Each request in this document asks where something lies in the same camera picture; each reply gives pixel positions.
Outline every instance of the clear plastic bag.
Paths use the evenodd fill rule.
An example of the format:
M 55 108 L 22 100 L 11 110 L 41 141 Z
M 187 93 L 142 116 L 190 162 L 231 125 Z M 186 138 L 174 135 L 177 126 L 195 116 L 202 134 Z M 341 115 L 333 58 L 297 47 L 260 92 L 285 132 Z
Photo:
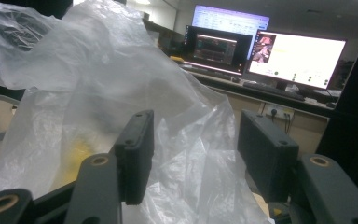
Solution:
M 3 142 L 0 190 L 50 192 L 73 178 L 72 164 L 108 151 L 132 114 L 153 109 L 148 187 L 140 206 L 123 205 L 124 223 L 269 223 L 244 180 L 227 97 L 155 48 L 140 13 L 110 0 L 72 7 L 62 21 L 15 8 L 0 12 L 33 13 L 28 21 L 48 29 L 26 50 L 9 39 L 39 23 L 0 35 L 0 84 L 28 89 Z M 2 15 L 2 26 L 19 20 Z

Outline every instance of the power socket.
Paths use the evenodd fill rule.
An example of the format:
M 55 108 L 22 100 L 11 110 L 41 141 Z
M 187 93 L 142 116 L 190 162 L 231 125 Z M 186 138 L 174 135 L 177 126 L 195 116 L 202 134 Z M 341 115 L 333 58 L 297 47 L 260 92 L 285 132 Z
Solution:
M 275 115 L 275 119 L 285 119 L 284 114 L 287 114 L 290 116 L 290 119 L 293 119 L 293 115 L 295 114 L 295 110 L 288 107 L 283 107 L 280 105 L 268 105 L 266 106 L 266 115 L 272 116 L 271 111 L 275 109 L 277 111 L 277 114 Z

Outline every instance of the cable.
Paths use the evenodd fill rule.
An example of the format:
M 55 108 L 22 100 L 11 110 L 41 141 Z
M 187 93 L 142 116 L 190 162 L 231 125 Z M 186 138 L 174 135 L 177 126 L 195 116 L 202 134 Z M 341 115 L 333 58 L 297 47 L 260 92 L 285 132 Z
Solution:
M 330 95 L 330 97 L 331 97 L 331 102 L 335 102 L 334 97 L 333 97 L 333 95 L 330 93 L 330 91 L 326 90 L 326 92 Z
M 272 116 L 272 122 L 274 122 L 274 118 L 275 118 L 275 115 L 277 115 L 277 110 L 276 109 L 271 109 L 271 116 Z
M 261 115 L 263 115 L 263 113 L 264 113 L 264 108 L 266 108 L 266 104 L 267 103 L 264 103 L 263 109 L 261 109 Z
M 284 113 L 284 132 L 287 133 L 287 114 Z
M 284 117 L 285 117 L 285 120 L 286 120 L 286 117 L 287 117 L 287 129 L 286 129 L 286 122 L 284 123 L 284 131 L 286 133 L 289 133 L 289 129 L 290 129 L 290 114 L 284 114 Z

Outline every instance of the computer monitor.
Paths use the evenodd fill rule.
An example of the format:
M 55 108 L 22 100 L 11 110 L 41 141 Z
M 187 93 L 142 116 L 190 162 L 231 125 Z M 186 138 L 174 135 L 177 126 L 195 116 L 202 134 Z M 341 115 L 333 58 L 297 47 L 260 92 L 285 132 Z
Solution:
M 182 58 L 199 68 L 241 76 L 251 43 L 250 35 L 187 26 Z
M 345 40 L 257 31 L 247 71 L 288 83 L 327 89 Z
M 269 17 L 217 7 L 196 5 L 191 25 L 201 28 L 251 35 L 253 43 L 257 30 L 267 29 L 269 25 Z M 246 51 L 247 59 L 250 58 L 251 52 L 251 49 Z

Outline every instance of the desk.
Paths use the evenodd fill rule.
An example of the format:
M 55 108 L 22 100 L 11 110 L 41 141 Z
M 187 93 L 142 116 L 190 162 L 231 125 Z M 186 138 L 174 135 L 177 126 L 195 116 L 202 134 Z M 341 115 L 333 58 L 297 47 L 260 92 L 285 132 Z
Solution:
M 208 77 L 194 72 L 191 72 L 191 74 L 202 84 L 228 97 L 237 121 L 237 130 L 243 109 L 266 115 L 268 105 L 292 108 L 295 112 L 290 122 L 289 136 L 299 144 L 300 155 L 303 153 L 315 153 L 329 121 L 329 115 L 333 111 L 332 109 L 324 104 L 315 104 L 308 100 L 299 102 L 266 92 L 247 89 L 241 83 L 234 83 L 221 78 Z M 274 122 L 282 129 L 285 128 L 284 119 L 275 119 Z

